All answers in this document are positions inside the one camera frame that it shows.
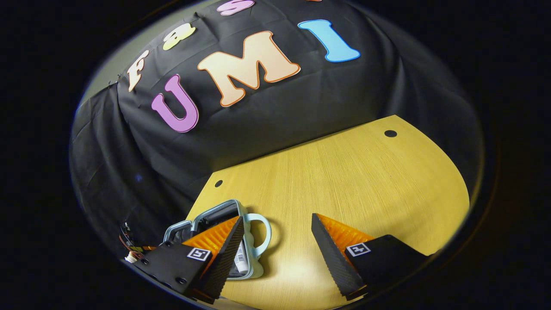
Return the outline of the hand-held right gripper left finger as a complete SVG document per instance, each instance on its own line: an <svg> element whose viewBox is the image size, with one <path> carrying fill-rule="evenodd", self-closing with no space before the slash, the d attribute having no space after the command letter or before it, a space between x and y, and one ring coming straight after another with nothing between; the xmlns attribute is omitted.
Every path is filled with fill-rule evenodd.
<svg viewBox="0 0 551 310"><path fill-rule="evenodd" d="M244 218L236 216L183 243L164 242L129 266L181 296L213 304L226 284L244 233Z"/></svg>

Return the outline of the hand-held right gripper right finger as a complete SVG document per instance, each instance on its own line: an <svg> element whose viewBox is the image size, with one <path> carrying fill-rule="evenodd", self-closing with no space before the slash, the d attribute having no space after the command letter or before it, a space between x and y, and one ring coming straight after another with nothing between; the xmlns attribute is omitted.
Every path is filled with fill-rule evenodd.
<svg viewBox="0 0 551 310"><path fill-rule="evenodd" d="M375 238L319 213L312 214L311 231L333 281L348 301L391 288L430 257L392 234Z"/></svg>

